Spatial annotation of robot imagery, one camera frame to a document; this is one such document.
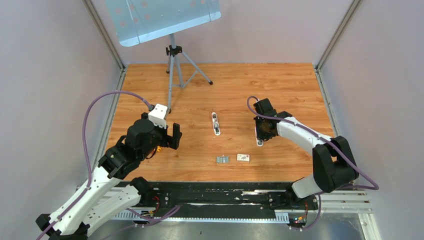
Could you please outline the white stapler body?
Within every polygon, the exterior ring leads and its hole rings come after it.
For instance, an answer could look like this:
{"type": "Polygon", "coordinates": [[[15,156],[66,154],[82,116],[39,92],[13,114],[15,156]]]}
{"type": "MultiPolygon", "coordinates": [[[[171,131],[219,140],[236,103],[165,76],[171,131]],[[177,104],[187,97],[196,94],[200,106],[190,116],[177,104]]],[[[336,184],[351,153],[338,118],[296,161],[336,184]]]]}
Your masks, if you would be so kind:
{"type": "Polygon", "coordinates": [[[262,147],[264,145],[264,137],[260,129],[255,128],[256,145],[262,147]]]}

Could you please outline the white staple box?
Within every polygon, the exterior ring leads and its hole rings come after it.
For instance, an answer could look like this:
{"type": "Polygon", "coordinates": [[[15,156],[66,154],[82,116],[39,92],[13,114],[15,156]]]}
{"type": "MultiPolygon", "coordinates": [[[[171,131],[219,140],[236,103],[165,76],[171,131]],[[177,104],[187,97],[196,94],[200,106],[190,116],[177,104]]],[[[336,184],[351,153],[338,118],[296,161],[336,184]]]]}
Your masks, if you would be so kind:
{"type": "Polygon", "coordinates": [[[250,155],[249,154],[237,154],[236,160],[239,162],[249,162],[250,155]]]}

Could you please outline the grey staple strips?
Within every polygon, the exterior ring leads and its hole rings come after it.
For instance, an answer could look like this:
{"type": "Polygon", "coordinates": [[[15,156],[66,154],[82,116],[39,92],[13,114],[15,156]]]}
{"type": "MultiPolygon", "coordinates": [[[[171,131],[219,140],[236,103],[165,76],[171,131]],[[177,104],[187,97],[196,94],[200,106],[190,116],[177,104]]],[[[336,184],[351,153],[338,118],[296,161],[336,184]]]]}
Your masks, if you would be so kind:
{"type": "Polygon", "coordinates": [[[216,158],[216,163],[218,164],[224,164],[224,163],[229,163],[230,159],[228,156],[218,156],[216,158]]]}

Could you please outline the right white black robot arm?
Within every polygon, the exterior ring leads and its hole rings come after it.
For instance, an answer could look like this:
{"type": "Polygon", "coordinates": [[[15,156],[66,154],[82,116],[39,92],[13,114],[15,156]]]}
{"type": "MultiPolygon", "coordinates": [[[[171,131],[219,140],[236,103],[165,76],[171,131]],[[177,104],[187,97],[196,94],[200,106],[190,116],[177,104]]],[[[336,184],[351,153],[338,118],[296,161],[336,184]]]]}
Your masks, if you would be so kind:
{"type": "Polygon", "coordinates": [[[292,114],[277,112],[269,99],[257,100],[250,110],[256,115],[256,138],[266,142],[273,137],[286,138],[312,157],[312,174],[292,182],[286,188],[285,201],[298,209],[306,198],[320,193],[331,193],[359,177],[348,141],[330,137],[307,127],[292,114]]]}

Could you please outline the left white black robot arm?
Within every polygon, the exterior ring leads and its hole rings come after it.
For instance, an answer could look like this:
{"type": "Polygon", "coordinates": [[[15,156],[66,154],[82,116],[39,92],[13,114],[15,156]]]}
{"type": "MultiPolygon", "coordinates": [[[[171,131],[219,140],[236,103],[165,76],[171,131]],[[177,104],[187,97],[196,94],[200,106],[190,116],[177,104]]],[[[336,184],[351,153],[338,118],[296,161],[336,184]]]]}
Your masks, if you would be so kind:
{"type": "Polygon", "coordinates": [[[136,177],[118,193],[100,202],[113,187],[154,156],[158,147],[176,150],[182,137],[174,123],[172,135],[148,118],[138,119],[98,161],[92,175],[74,195],[53,213],[40,214],[36,224],[51,240],[86,240],[98,227],[121,211],[139,204],[149,206],[158,197],[153,186],[136,177]]]}

